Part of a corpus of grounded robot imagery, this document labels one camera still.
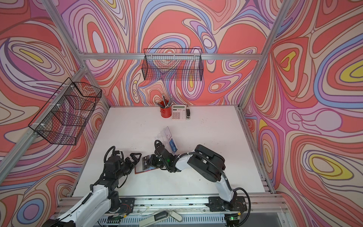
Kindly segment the red leather card holder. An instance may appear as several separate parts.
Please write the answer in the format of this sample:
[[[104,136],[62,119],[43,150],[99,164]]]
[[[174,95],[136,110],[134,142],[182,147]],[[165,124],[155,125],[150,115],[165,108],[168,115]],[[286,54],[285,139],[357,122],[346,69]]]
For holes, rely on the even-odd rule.
[[[145,173],[157,169],[151,165],[153,155],[144,156],[135,166],[135,174]]]

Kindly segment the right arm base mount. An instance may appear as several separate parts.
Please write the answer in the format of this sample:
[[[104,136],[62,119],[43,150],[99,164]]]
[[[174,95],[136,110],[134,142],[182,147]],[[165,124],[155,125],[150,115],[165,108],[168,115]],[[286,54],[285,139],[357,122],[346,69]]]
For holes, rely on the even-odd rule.
[[[209,197],[205,204],[211,212],[239,211],[241,213],[248,210],[244,196],[236,196],[231,202],[222,200],[220,197]]]

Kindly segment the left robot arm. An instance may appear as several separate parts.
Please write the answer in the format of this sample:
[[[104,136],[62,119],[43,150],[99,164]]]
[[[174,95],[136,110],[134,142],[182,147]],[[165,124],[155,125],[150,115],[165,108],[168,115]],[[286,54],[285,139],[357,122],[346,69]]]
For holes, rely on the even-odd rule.
[[[92,227],[107,212],[115,213],[121,207],[119,180],[127,177],[141,160],[141,153],[130,153],[110,147],[104,155],[99,179],[90,185],[89,193],[72,208],[56,219],[48,219],[43,227]]]

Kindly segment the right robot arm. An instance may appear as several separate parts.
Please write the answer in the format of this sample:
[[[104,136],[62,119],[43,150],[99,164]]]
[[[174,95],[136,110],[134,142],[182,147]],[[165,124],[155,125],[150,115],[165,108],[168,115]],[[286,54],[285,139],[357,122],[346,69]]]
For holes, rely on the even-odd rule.
[[[211,212],[239,211],[250,212],[250,197],[243,188],[233,189],[224,172],[225,159],[203,145],[194,151],[174,155],[160,140],[155,140],[155,153],[143,158],[146,167],[158,168],[169,173],[178,173],[192,168],[206,180],[212,182],[218,191],[217,197],[209,197],[206,206]]]

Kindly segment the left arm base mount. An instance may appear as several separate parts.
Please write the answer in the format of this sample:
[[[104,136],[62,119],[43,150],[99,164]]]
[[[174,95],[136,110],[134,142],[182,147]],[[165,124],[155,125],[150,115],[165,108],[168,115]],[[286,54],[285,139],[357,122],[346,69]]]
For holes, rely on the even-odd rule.
[[[129,215],[133,213],[135,207],[135,198],[120,198],[119,206],[116,209],[112,209],[111,211],[107,211],[106,214],[117,214],[117,215]]]

